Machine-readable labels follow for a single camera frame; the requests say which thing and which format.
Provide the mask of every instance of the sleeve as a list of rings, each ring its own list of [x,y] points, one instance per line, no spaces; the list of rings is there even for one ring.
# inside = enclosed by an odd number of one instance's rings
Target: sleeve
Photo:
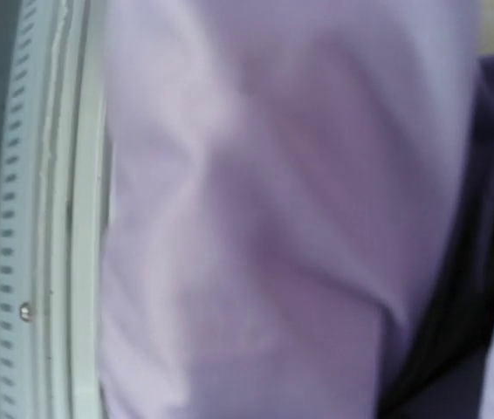
[[[456,212],[468,0],[113,0],[112,419],[371,419]]]

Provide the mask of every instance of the shirt sleeve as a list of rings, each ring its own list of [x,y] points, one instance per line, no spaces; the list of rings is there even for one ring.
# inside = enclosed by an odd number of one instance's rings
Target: shirt sleeve
[[[456,212],[470,0],[113,0],[112,419],[371,419]]]

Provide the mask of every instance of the cloth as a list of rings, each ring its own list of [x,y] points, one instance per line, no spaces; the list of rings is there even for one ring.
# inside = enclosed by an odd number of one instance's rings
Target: cloth
[[[375,416],[455,221],[477,22],[470,0],[113,0],[112,419]]]

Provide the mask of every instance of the lavender shirt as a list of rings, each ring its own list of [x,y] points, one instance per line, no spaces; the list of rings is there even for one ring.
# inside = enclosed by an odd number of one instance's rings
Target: lavender shirt
[[[112,419],[370,419],[456,214],[472,0],[113,0]]]

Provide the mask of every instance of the screw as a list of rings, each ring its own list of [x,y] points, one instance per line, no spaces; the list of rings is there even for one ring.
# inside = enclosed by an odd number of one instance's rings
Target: screw
[[[30,303],[23,303],[20,306],[20,319],[22,319],[23,321],[31,320]]]

